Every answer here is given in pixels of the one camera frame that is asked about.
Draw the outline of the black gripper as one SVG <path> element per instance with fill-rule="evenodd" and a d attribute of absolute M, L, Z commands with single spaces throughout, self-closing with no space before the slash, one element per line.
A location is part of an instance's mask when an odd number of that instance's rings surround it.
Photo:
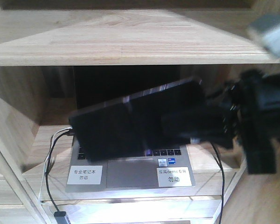
<path fill-rule="evenodd" d="M 239 137 L 249 174 L 277 172 L 272 138 L 280 138 L 280 74 L 247 70 L 224 84 L 219 104 L 183 100 L 163 110 L 162 132 L 182 140 L 200 139 L 232 148 Z"/>

